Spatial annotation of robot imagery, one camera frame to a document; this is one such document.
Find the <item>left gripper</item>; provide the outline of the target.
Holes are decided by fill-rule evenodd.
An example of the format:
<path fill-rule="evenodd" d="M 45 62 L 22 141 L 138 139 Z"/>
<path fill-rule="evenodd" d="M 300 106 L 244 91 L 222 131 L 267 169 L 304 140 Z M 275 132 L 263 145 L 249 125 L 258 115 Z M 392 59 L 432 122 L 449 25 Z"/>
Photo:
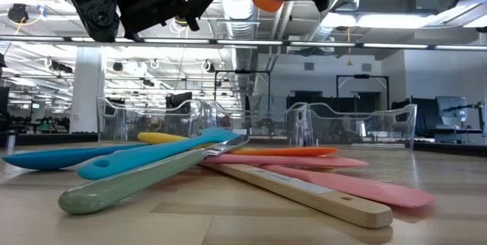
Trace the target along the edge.
<path fill-rule="evenodd" d="M 176 17 L 185 18 L 187 26 L 197 31 L 200 18 L 214 0 L 120 0 L 120 20 L 126 39 L 138 39 L 138 32 Z"/>

